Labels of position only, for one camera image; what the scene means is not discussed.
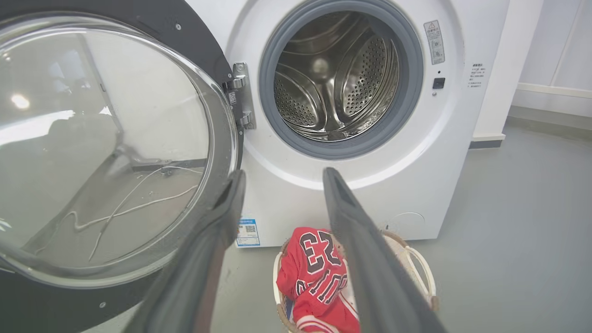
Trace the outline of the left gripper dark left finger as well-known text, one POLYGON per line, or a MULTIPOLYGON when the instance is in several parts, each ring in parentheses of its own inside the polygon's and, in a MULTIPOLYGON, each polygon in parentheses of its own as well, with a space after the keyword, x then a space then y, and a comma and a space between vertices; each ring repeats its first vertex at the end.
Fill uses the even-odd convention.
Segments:
POLYGON ((225 251, 237 238, 245 171, 232 172, 214 204, 190 213, 196 223, 163 268, 125 333, 208 333, 225 251))

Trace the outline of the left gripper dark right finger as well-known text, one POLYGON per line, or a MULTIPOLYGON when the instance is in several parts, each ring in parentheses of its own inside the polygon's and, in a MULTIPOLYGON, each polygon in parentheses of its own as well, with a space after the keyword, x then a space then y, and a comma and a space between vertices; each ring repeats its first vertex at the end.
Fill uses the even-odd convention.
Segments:
POLYGON ((334 168, 323 171, 331 230, 344 246, 363 333, 444 333, 376 224, 334 168))

